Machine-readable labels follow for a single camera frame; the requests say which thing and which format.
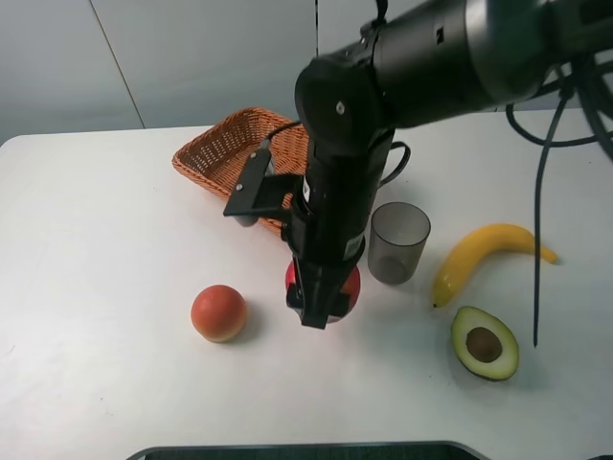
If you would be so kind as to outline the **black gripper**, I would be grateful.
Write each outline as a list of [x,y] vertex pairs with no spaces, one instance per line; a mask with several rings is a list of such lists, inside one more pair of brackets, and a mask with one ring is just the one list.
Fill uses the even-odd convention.
[[[365,247],[365,230],[393,129],[354,146],[324,140],[308,126],[306,170],[291,201],[285,231],[293,259],[285,271],[285,303],[303,326],[323,330],[349,312],[342,292]],[[296,271],[300,268],[300,279]]]

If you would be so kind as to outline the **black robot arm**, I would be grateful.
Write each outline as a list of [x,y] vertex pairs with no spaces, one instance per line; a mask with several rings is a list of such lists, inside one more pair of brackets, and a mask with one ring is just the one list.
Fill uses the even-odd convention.
[[302,323],[322,329],[348,311],[340,290],[364,249],[397,129],[532,98],[550,72],[569,64],[564,83],[611,151],[602,124],[611,97],[595,64],[611,46],[608,1],[428,1],[314,58],[296,81],[309,143],[284,234],[298,284],[287,303]]

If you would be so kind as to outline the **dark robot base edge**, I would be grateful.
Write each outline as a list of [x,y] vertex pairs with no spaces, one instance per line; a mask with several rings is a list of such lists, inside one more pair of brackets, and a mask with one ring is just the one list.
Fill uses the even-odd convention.
[[453,442],[368,442],[173,446],[141,449],[131,459],[483,459]]

